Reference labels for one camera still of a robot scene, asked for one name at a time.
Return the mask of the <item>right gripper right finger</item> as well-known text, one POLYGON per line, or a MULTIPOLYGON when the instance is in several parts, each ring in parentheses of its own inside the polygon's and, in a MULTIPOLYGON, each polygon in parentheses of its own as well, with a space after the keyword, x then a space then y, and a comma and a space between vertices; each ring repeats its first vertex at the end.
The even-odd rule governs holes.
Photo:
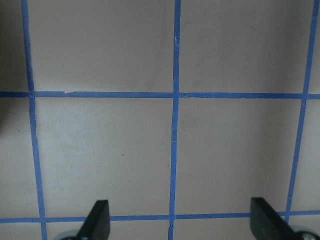
POLYGON ((250 200, 250 230, 256 240, 296 240, 296 233, 263 197, 250 200))

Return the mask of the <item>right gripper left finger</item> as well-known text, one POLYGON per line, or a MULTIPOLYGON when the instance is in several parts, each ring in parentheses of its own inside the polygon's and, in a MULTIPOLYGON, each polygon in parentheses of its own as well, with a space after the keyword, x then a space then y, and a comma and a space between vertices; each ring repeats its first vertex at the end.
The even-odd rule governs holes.
POLYGON ((108 200, 97 200, 75 236, 76 240, 107 240, 111 231, 108 200))

